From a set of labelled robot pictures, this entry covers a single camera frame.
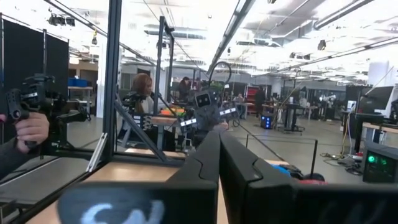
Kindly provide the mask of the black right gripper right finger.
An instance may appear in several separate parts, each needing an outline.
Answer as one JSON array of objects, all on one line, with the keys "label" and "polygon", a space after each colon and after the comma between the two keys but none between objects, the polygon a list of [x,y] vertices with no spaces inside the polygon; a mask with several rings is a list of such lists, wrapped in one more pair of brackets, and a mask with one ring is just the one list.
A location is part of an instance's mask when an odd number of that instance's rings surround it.
[{"label": "black right gripper right finger", "polygon": [[229,224],[398,224],[396,186],[301,184],[230,134],[220,141]]}]

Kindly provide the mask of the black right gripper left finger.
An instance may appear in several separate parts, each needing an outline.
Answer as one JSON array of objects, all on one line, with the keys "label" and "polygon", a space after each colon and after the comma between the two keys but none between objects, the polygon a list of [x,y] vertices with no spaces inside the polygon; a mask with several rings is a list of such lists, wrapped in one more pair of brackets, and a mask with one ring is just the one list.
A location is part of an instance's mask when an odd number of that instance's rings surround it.
[{"label": "black right gripper left finger", "polygon": [[209,132],[165,182],[86,182],[67,190],[62,224],[216,224],[220,135]]}]

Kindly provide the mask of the light blue plastic bowl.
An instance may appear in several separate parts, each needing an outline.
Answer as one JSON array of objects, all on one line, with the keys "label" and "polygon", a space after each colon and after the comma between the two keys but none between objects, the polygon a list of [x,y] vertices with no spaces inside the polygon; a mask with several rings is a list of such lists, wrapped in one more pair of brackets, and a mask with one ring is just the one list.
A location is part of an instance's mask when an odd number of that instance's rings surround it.
[{"label": "light blue plastic bowl", "polygon": [[272,166],[273,166],[274,169],[280,171],[281,173],[283,173],[283,174],[285,174],[285,175],[287,175],[289,177],[291,176],[290,172],[287,169],[285,169],[285,168],[283,168],[283,167],[281,167],[279,165],[272,165]]}]

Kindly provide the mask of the person's forearm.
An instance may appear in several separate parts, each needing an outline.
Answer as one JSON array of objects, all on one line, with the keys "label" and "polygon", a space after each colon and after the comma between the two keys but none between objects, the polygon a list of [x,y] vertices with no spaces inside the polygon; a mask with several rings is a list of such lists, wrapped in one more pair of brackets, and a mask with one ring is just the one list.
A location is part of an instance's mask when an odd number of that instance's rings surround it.
[{"label": "person's forearm", "polygon": [[37,151],[22,152],[17,146],[18,140],[12,138],[0,145],[0,180],[12,171],[37,156]]}]

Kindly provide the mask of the person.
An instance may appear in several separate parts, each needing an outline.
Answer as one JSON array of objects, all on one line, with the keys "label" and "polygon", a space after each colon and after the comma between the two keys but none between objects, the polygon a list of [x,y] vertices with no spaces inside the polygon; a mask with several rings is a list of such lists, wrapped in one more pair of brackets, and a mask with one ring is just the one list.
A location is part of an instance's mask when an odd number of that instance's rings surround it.
[{"label": "person", "polygon": [[184,101],[189,96],[190,92],[190,79],[188,77],[183,77],[178,85],[179,100]]},{"label": "person", "polygon": [[157,128],[151,123],[150,114],[154,110],[152,79],[145,73],[138,73],[132,82],[131,92],[123,98],[123,105],[129,109],[132,116],[142,117],[142,130],[156,142]]}]

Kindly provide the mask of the red rack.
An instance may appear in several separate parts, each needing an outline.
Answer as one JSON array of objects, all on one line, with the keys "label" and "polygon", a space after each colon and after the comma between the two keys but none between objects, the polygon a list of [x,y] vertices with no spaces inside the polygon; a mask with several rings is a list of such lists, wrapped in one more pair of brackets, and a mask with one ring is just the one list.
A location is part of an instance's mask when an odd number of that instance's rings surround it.
[{"label": "red rack", "polygon": [[245,87],[247,114],[254,114],[256,112],[256,107],[254,103],[255,103],[255,95],[258,89],[259,89],[258,86],[247,85]]}]

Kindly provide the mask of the black computer green light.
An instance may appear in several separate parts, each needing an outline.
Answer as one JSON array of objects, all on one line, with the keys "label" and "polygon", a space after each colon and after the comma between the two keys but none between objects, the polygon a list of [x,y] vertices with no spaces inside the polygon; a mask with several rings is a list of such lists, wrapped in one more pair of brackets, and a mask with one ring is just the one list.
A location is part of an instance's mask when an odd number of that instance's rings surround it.
[{"label": "black computer green light", "polygon": [[366,142],[364,149],[363,182],[398,184],[398,148]]}]

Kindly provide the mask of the blue storage bin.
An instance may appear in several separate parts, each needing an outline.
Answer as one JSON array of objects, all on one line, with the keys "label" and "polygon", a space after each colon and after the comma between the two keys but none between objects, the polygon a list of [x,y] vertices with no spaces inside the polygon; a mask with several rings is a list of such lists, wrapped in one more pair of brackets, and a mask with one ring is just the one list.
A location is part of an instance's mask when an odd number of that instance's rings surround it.
[{"label": "blue storage bin", "polygon": [[69,78],[68,86],[85,88],[88,87],[88,81],[80,78]]}]

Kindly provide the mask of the black monitor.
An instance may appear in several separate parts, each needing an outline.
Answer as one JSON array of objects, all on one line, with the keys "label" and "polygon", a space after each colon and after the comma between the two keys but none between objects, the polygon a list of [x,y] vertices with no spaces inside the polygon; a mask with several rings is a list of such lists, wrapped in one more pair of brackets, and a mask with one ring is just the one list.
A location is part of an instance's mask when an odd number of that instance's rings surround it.
[{"label": "black monitor", "polygon": [[376,113],[376,110],[385,110],[392,90],[392,86],[363,88],[360,94],[358,112],[371,114]]}]

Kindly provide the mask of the black partition screen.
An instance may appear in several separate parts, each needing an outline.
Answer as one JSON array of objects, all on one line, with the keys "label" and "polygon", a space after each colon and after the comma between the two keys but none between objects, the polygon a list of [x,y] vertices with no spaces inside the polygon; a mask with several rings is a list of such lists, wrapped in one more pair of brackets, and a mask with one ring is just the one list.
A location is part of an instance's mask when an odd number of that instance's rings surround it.
[{"label": "black partition screen", "polygon": [[8,21],[4,14],[0,27],[0,114],[7,113],[5,93],[36,73],[55,77],[51,90],[67,96],[69,43]]}]

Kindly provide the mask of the black aluminium table frame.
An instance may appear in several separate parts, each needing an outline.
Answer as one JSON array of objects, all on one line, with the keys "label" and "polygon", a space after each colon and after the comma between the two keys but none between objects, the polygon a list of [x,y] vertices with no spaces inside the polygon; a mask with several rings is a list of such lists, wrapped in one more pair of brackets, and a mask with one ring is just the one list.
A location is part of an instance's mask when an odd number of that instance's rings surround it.
[{"label": "black aluminium table frame", "polygon": [[117,79],[119,72],[120,59],[120,30],[123,0],[109,0],[108,14],[108,36],[106,46],[106,67],[105,67],[105,99],[104,99],[104,118],[103,131],[108,134],[99,164],[92,172],[84,172],[63,185],[53,193],[34,204],[24,213],[13,218],[8,224],[60,224],[57,213],[57,203],[61,194],[66,190],[78,185],[86,180],[117,181],[124,176],[124,168],[132,172],[138,168],[139,172],[148,177],[151,173],[158,174],[161,168],[178,170],[184,163],[182,158],[173,159],[153,146],[152,141],[148,141],[153,155],[150,154],[129,154],[126,152],[115,152],[116,148],[116,113],[126,117],[133,128],[136,123],[125,113],[117,100]]}]

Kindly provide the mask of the silver metal bracket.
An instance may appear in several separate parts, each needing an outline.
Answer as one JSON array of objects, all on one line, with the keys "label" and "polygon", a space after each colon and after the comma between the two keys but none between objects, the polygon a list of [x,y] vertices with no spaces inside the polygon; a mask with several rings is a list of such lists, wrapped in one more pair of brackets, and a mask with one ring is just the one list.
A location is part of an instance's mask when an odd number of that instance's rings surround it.
[{"label": "silver metal bracket", "polygon": [[95,150],[93,152],[93,155],[88,163],[88,166],[86,168],[87,172],[92,172],[98,165],[100,161],[100,157],[102,155],[105,143],[107,141],[108,134],[107,133],[102,133],[101,137],[99,138],[99,141],[95,147]]}]

